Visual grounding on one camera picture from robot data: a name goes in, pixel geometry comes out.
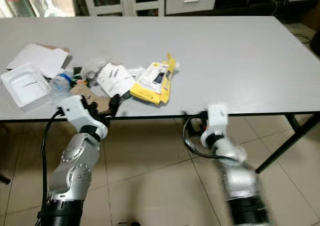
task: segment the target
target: white box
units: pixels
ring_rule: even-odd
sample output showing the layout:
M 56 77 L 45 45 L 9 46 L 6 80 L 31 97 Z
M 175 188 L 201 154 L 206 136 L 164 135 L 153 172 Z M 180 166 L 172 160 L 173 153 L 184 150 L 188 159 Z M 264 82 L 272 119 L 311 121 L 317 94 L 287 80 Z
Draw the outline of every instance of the white box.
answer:
M 32 64 L 6 72 L 1 79 L 15 103 L 24 111 L 49 101 L 48 83 Z

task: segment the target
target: wire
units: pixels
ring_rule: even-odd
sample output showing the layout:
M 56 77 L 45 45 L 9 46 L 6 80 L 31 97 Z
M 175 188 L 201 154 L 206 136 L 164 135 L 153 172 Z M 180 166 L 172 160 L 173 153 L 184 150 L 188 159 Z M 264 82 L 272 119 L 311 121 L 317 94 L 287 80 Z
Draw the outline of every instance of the wire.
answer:
M 275 3 L 274 12 L 272 12 L 272 13 L 270 14 L 270 16 L 273 16 L 273 15 L 277 12 L 277 10 L 278 10 L 278 2 L 277 2 L 276 0 L 271 0 L 271 1 L 273 1 L 273 2 Z
M 41 211 L 43 210 L 46 200 L 47 200 L 47 157 L 46 157 L 46 139 L 47 139 L 47 133 L 49 131 L 49 128 L 54 121 L 54 118 L 58 115 L 64 115 L 62 108 L 60 107 L 55 114 L 50 118 L 49 122 L 46 124 L 44 129 L 44 134 L 42 136 L 42 144 L 41 144 L 41 157 L 42 157 L 42 185 L 43 185 L 43 191 L 42 191 L 42 204 L 41 204 Z
M 306 39 L 307 41 L 301 42 L 302 44 L 310 44 L 311 40 L 308 36 L 304 35 L 304 34 L 300 34 L 300 33 L 294 33 L 293 34 L 295 37 L 301 37 Z
M 187 139 L 186 134 L 185 134 L 185 130 L 187 128 L 187 124 L 191 121 L 191 119 L 194 119 L 194 118 L 196 118 L 196 116 L 191 116 L 191 117 L 189 117 L 187 119 L 187 121 L 185 122 L 185 124 L 183 126 L 183 131 L 182 131 L 182 138 L 183 138 L 184 145 L 186 146 L 186 148 L 190 152 L 192 152 L 192 153 L 194 153 L 194 154 L 196 154 L 196 155 L 198 155 L 200 157 L 205 157 L 205 158 L 210 158 L 210 159 L 226 159 L 226 160 L 230 160 L 230 161 L 233 161 L 233 162 L 239 162 L 237 159 L 232 158 L 232 157 L 218 156 L 218 155 L 208 155 L 208 154 L 204 154 L 204 153 L 199 152 L 196 149 L 196 147 L 193 145 L 193 143 L 190 140 Z

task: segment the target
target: brown cardboard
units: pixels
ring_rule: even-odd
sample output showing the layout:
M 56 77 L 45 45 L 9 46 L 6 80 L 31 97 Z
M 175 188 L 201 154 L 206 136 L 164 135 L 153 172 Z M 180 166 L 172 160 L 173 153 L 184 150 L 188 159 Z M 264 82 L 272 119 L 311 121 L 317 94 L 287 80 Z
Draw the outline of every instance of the brown cardboard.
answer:
M 98 97 L 94 94 L 90 88 L 88 88 L 85 84 L 77 84 L 75 85 L 70 92 L 74 95 L 82 95 L 86 99 L 87 103 L 90 105 L 92 102 L 97 103 L 97 110 L 99 113 L 105 112 L 109 109 L 109 97 Z

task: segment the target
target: plastic bottle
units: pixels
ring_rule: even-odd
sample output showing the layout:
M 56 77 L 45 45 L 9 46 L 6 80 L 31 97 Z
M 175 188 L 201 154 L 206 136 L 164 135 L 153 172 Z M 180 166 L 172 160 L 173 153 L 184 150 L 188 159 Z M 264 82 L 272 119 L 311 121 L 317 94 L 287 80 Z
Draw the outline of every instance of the plastic bottle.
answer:
M 73 71 L 67 69 L 52 79 L 50 83 L 50 97 L 52 103 L 56 104 L 62 99 L 71 96 L 70 89 L 73 75 Z

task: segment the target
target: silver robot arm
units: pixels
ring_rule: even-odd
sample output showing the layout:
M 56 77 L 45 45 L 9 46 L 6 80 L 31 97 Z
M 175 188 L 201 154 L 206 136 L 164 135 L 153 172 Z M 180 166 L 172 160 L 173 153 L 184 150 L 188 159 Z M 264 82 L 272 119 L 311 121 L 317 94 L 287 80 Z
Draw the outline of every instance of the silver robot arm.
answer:
M 97 105 L 88 105 L 79 95 L 61 101 L 59 107 L 78 133 L 51 175 L 50 191 L 36 225 L 80 225 L 92 170 L 100 155 L 100 140 L 107 136 L 109 121 L 105 116 L 115 116 L 119 102 L 116 95 L 110 101 L 109 112 L 99 115 Z
M 200 140 L 202 145 L 211 151 L 211 155 L 199 153 L 186 138 L 185 130 L 191 118 L 183 128 L 184 143 L 195 154 L 218 159 L 225 197 L 234 225 L 271 225 L 266 205 L 260 195 L 257 175 L 246 163 L 246 152 L 234 146 L 227 138 L 226 108 L 223 105 L 210 105 L 208 111 L 202 113 L 202 117 L 207 117 L 207 121 Z

